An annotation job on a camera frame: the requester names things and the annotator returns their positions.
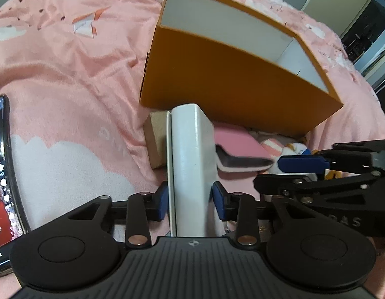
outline blue object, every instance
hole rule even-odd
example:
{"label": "blue object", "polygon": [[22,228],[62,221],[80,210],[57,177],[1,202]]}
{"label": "blue object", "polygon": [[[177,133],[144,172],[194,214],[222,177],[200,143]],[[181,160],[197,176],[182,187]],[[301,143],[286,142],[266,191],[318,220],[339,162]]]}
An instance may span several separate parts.
{"label": "blue object", "polygon": [[159,218],[163,220],[165,214],[169,209],[169,187],[168,185],[163,187],[161,197],[159,198]]}
{"label": "blue object", "polygon": [[278,168],[287,173],[317,173],[323,174],[330,169],[330,163],[321,156],[293,155],[281,156],[277,162]]}
{"label": "blue object", "polygon": [[224,221],[226,219],[226,211],[224,208],[223,196],[216,183],[212,185],[212,197],[213,203],[215,204],[216,210],[219,215],[219,219],[221,221]]}

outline open box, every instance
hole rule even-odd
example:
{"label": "open box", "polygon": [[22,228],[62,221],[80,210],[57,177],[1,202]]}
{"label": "open box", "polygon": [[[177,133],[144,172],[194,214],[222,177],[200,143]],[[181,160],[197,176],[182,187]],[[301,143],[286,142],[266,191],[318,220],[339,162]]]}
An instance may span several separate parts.
{"label": "open box", "polygon": [[343,106],[298,35],[231,0],[164,0],[140,103],[293,137]]}

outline orange object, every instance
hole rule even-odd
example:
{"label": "orange object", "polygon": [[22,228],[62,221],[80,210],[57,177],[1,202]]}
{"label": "orange object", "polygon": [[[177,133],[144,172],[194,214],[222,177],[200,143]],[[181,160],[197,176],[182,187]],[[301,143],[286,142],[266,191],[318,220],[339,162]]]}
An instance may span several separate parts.
{"label": "orange object", "polygon": [[232,0],[164,0],[140,103],[301,137],[343,105],[302,39]]}

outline phone screen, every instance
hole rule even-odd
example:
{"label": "phone screen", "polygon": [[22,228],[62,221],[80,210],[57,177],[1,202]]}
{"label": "phone screen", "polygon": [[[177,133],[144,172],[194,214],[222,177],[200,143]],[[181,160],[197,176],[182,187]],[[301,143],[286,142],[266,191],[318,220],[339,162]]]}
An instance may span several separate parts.
{"label": "phone screen", "polygon": [[[16,213],[13,190],[10,185],[5,144],[8,136],[4,129],[4,97],[0,97],[0,247],[24,234],[20,219]],[[0,265],[7,263],[0,252]]]}

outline pink bedsheet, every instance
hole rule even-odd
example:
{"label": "pink bedsheet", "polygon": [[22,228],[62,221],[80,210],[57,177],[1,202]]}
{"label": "pink bedsheet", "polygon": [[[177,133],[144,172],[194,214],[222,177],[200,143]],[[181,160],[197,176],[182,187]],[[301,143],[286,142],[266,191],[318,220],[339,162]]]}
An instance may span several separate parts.
{"label": "pink bedsheet", "polygon": [[[159,185],[138,96],[161,1],[9,0],[0,8],[0,94],[10,98],[15,170],[33,228],[96,195],[123,200]],[[385,138],[379,102],[332,31],[281,0],[237,1],[299,33],[345,104],[307,135],[309,148]],[[154,238],[169,229],[167,221],[151,227]],[[382,298],[385,259],[377,263],[370,288]],[[0,299],[18,288],[13,275],[1,278]]]}

